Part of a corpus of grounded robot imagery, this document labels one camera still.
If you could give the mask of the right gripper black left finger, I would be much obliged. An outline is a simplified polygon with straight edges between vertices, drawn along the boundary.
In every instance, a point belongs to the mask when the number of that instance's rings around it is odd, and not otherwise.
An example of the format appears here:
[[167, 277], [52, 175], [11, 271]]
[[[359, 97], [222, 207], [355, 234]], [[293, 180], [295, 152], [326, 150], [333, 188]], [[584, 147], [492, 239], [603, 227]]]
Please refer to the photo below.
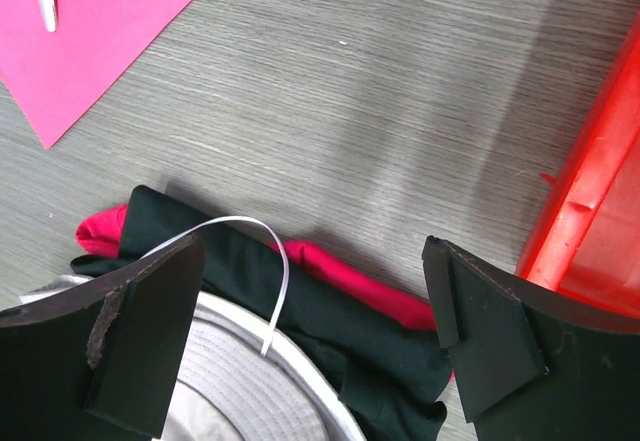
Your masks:
[[189, 235], [124, 268], [1, 313], [4, 440], [162, 434], [203, 279]]

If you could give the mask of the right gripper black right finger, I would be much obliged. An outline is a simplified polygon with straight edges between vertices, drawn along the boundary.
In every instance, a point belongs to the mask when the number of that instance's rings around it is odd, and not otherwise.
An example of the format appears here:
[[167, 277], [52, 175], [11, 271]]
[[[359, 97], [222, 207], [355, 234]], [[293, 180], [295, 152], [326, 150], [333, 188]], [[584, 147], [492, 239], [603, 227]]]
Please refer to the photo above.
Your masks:
[[639, 322], [427, 238], [440, 345], [480, 440], [636, 440]]

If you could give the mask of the pink paper napkin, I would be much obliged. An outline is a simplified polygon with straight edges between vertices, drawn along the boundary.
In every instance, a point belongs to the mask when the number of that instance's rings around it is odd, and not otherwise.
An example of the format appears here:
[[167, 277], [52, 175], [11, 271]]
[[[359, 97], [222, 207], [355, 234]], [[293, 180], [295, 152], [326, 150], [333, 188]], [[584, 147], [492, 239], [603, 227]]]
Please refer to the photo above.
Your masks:
[[1, 0], [1, 79], [51, 148], [192, 0]]

